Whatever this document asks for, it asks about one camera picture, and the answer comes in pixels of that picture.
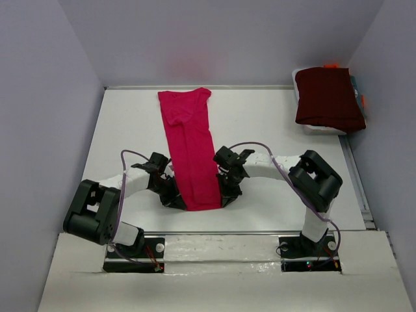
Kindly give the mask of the pink t-shirt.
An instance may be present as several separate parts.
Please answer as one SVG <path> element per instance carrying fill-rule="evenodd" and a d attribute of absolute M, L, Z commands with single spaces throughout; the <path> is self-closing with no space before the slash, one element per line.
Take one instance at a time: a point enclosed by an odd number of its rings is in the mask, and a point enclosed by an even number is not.
<path fill-rule="evenodd" d="M 175 179 L 188 211 L 222 207 L 207 102 L 211 91 L 158 93 Z"/>

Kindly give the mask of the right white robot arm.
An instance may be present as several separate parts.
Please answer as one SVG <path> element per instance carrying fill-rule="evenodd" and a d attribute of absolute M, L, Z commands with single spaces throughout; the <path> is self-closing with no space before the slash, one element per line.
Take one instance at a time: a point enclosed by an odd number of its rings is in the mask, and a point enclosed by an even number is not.
<path fill-rule="evenodd" d="M 315 151 L 307 150 L 299 156 L 275 156 L 260 142 L 247 142 L 266 149 L 259 153 L 244 149 L 236 153 L 223 146 L 214 155 L 220 172 L 216 175 L 220 186 L 222 207 L 242 195 L 243 179 L 263 177 L 285 181 L 306 206 L 302 230 L 287 251 L 298 252 L 302 257 L 317 253 L 328 233 L 330 209 L 339 195 L 341 176 Z"/>

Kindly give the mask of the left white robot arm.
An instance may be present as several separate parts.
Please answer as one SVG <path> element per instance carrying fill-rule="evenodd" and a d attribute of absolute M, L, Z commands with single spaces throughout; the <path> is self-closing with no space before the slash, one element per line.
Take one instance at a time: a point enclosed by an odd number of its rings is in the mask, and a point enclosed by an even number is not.
<path fill-rule="evenodd" d="M 63 221 L 64 232 L 112 246 L 129 257 L 140 255 L 146 245 L 144 230 L 121 221 L 126 198 L 148 190 L 158 195 L 165 207 L 187 209 L 168 167 L 168 157 L 153 152 L 145 160 L 128 168 L 122 159 L 121 174 L 101 181 L 81 181 Z"/>

